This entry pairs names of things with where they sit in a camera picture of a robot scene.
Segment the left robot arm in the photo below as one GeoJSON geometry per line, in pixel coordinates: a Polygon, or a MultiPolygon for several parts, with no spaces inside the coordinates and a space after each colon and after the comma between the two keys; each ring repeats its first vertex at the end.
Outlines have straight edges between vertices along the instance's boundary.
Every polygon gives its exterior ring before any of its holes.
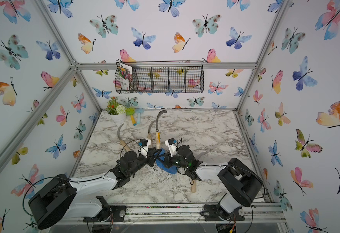
{"type": "Polygon", "coordinates": [[[141,168],[146,165],[153,167],[162,151],[150,148],[146,155],[126,152],[114,168],[101,175],[67,178],[60,174],[53,177],[28,202],[38,229],[48,229],[63,218],[112,222],[115,216],[113,207],[98,193],[123,187],[141,168]]]}

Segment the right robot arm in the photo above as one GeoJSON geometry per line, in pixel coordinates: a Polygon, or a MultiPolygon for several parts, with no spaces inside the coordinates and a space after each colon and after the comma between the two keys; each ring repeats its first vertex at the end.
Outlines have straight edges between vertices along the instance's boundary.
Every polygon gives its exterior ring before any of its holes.
{"type": "Polygon", "coordinates": [[[158,158],[162,167],[183,168],[192,181],[219,181],[228,191],[217,205],[224,218],[241,207],[250,207],[263,187],[263,181],[239,159],[232,158],[222,164],[206,163],[194,157],[189,146],[180,146],[158,158]]]}

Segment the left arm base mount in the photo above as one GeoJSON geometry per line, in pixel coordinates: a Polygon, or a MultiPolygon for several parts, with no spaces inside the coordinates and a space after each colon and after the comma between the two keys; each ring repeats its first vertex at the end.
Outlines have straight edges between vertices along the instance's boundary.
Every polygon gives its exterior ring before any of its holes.
{"type": "Polygon", "coordinates": [[[102,208],[93,217],[85,216],[83,221],[86,223],[97,222],[124,222],[127,207],[125,205],[110,205],[103,196],[96,196],[96,199],[100,202],[102,208]]]}

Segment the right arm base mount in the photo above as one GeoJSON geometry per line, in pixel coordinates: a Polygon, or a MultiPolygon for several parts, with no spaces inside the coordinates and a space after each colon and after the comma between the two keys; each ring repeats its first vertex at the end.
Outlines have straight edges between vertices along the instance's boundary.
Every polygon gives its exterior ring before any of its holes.
{"type": "Polygon", "coordinates": [[[205,204],[200,215],[205,218],[205,221],[244,221],[244,211],[241,206],[233,209],[232,212],[224,210],[218,204],[205,204]]]}

